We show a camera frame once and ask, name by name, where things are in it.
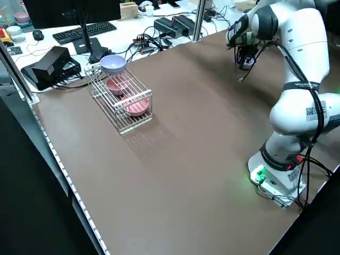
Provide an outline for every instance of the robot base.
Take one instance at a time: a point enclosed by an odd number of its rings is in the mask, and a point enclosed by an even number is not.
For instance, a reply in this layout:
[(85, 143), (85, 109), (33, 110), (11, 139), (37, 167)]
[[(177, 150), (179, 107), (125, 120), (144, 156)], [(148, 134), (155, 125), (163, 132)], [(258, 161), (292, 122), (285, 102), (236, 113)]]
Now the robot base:
[[(250, 180), (280, 207), (287, 208), (297, 199), (297, 184), (300, 174), (297, 167), (286, 172), (274, 170), (264, 161), (261, 152), (257, 152), (249, 159), (248, 169)], [(305, 187), (306, 184), (300, 181), (300, 194)]]

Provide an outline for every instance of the keyboard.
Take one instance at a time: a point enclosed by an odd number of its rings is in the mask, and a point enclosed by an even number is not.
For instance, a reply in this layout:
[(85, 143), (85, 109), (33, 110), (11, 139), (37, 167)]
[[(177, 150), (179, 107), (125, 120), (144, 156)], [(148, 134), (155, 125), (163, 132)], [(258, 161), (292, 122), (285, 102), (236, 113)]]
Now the keyboard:
[[(110, 22), (95, 23), (95, 24), (87, 25), (86, 27), (87, 27), (87, 32), (89, 36), (95, 36), (100, 33), (105, 33), (105, 32), (109, 32), (109, 31), (117, 29)], [(72, 29), (69, 31), (53, 34), (53, 38), (56, 39), (56, 41), (60, 45), (68, 44), (72, 41), (81, 39), (82, 36), (83, 36), (83, 33), (82, 33), (81, 28), (76, 28), (76, 29)]]

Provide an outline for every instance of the pink bowl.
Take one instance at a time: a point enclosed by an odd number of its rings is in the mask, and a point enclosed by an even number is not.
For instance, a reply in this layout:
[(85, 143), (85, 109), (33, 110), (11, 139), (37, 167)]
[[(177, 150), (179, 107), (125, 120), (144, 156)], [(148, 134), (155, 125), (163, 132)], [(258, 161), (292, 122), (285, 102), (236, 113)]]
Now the pink bowl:
[[(132, 97), (133, 95), (129, 94), (127, 97), (124, 96), (122, 98), (122, 100), (129, 98), (129, 96)], [(131, 99), (131, 100), (127, 101), (126, 103), (123, 103), (122, 105), (126, 106), (127, 104), (129, 104), (129, 103), (131, 103), (133, 101), (137, 101), (137, 100), (138, 100), (137, 98), (134, 98), (134, 99)], [(140, 115), (144, 114), (147, 111), (148, 107), (149, 107), (149, 99), (145, 98), (142, 101), (139, 101), (139, 102), (137, 102), (135, 104), (132, 104), (132, 105), (128, 106), (126, 108), (126, 111), (131, 116), (137, 117), (137, 116), (140, 116)]]
[(19, 24), (25, 24), (30, 20), (30, 17), (24, 12), (15, 13), (14, 17)]
[(122, 90), (127, 89), (130, 83), (120, 75), (110, 76), (106, 81), (106, 87), (116, 96), (123, 94)]

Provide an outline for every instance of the purple bowl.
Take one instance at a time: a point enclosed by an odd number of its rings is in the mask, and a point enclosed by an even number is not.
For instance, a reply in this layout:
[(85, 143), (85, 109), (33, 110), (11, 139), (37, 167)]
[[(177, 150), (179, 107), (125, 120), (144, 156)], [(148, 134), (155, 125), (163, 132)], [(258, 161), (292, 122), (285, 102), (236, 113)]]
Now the purple bowl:
[(120, 74), (125, 69), (126, 60), (118, 55), (108, 55), (100, 60), (100, 65), (106, 74)]

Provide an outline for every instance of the dish rack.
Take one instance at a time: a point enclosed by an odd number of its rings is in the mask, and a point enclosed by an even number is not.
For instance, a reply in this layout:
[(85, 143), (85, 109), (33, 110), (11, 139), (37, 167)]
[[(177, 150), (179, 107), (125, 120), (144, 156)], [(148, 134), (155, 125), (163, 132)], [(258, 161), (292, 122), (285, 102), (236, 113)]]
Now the dish rack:
[[(92, 98), (109, 118), (119, 134), (135, 129), (152, 119), (152, 90), (147, 89), (129, 70), (125, 69), (118, 75), (104, 75), (100, 66), (93, 66), (85, 70), (85, 75)], [(106, 87), (105, 82), (107, 79), (111, 79), (117, 84), (121, 95), (114, 95)], [(149, 103), (145, 113), (140, 116), (131, 116), (127, 108), (138, 107), (137, 103), (143, 100), (148, 100)]]

